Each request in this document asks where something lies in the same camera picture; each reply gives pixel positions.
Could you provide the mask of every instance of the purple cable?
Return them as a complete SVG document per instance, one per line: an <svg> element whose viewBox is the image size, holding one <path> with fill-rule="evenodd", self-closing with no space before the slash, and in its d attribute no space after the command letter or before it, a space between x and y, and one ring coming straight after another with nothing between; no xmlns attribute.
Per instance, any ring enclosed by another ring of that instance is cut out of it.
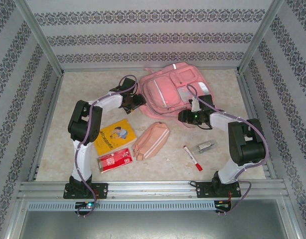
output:
<svg viewBox="0 0 306 239"><path fill-rule="evenodd" d="M136 78L134 75L126 75L126 76L124 76L124 77L120 80L120 83L121 83L121 81L122 81L123 79L125 79L126 77L129 77L129 76L131 76L131 77L133 77L133 78L135 79L135 83L134 83L133 86L131 86L130 88L128 88L128 89L126 89L126 90L124 90L124 91L114 92L114 93L110 93L110 94L107 94L107 95L105 95L105 96L102 96L102 97L100 97L99 99L97 99L95 102L93 102L93 103L91 104L91 106L90 106L90 113L89 113L89 121L88 121L87 133L86 133L86 135L85 135L83 141L80 142L80 143L78 144L77 150L76 150L75 155L74 155L74 164L75 164L75 167L76 167L76 169L77 169L77 172L78 172L78 174L79 174L79 176L80 176L80 179L81 179L81 181L83 182L83 184L89 189L89 191L92 193L93 199L94 199L93 207L92 207L91 211L88 212L86 215L83 215L84 218L87 217L87 216L89 216L90 214L93 213L93 211L94 211L94 209L95 209L95 207L96 207L96 203L97 203L97 196L95 195L95 193L94 193L94 191L92 190L92 188L87 184L87 182L86 182L86 181L84 180L84 178L82 177L82 174L81 174L81 172L80 172L80 170L79 170L79 167L78 167L78 153L79 153L79 150L80 150L80 148L81 148L81 145L83 145L83 144L87 141L87 138L89 137L90 128L91 128L91 119L92 119L92 109L93 109L93 106L94 106L96 103L98 103L99 101L101 101L101 100L103 100L103 99L105 99L105 98L107 98L107 97L114 96L114 95L118 95L118 94L120 94L120 93L124 93L124 92L127 92L127 91L132 90L132 89L137 85L137 82L138 82L137 78ZM78 216L80 216L80 214L79 214L80 209L81 209L81 207L78 208L78 211L77 211Z"/></svg>
<svg viewBox="0 0 306 239"><path fill-rule="evenodd" d="M264 160L262 160L261 162L257 163L257 164L254 164L254 165L249 165L249 166L246 166L245 168L243 168L240 172L238 172L236 175L235 175L235 180L240 182L240 183L249 183L249 187L246 191L246 193L242 196L242 198L239 200L239 202L230 210L228 211L227 213L230 213L231 211L233 211L236 207L238 207L240 205L240 203L244 200L244 198L247 196L247 194L249 193L249 191L251 190L251 187L252 187L252 183L250 181L242 181L242 180L237 180L237 178L239 177L239 175L241 175L246 169L248 168L254 168L254 167L258 167L260 165L263 165L264 163L267 162L268 160L268 157L269 157L269 149L268 149L268 144L267 144L267 141L266 139L264 138L263 134L255 127L253 126L251 123L249 123L248 121L240 118L240 117L236 117L236 116L233 116L233 115L230 115L226 112L222 112L222 111L219 111L218 109L214 108L213 106L211 106L210 104L206 103L205 101L201 100L198 96L197 96L197 90L195 89L195 87L193 87L192 85L188 84L187 86L187 89L188 91L195 97L197 98L200 102L202 102L203 104L205 104L206 106L210 107L212 110L220 113L221 115L224 115L224 116L227 116L233 120L239 120L245 124L247 124L249 127L251 127L258 135L259 137L262 139L263 141L263 144L264 144L264 147L265 147L265 158Z"/></svg>

